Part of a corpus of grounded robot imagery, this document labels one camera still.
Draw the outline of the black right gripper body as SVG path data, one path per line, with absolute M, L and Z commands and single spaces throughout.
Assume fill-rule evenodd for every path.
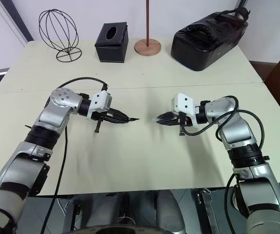
M 190 117 L 187 116 L 187 114 L 183 112 L 179 112 L 178 114 L 178 120 L 179 120 L 179 135 L 180 136 L 193 136 L 194 133 L 188 132 L 185 127 L 189 126 L 191 124 L 191 119 Z

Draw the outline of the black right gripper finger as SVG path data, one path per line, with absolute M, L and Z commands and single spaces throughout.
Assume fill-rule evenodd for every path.
M 156 123 L 161 124 L 161 125 L 166 125 L 166 126 L 175 126 L 175 125 L 179 125 L 179 120 L 177 118 L 171 118 L 171 119 L 158 118 L 156 120 Z
M 161 115 L 159 115 L 157 117 L 158 120 L 171 120 L 171 119 L 176 119 L 178 117 L 177 114 L 169 111 L 169 112 L 166 112 L 166 113 L 163 113 Z

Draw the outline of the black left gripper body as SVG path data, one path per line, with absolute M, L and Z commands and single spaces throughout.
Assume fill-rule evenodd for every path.
M 97 125 L 94 131 L 95 133 L 99 133 L 99 129 L 103 121 L 113 123 L 112 113 L 113 113 L 113 109 L 109 109 L 108 111 L 102 113 L 99 112 L 92 113 L 91 119 L 97 121 Z

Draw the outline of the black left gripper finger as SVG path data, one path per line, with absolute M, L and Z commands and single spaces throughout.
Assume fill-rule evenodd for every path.
M 103 117 L 104 121 L 110 122 L 110 123 L 128 123 L 130 119 L 127 117 L 112 117 L 112 116 L 105 116 Z
M 108 114 L 116 119 L 129 119 L 126 114 L 116 109 L 109 109 Z

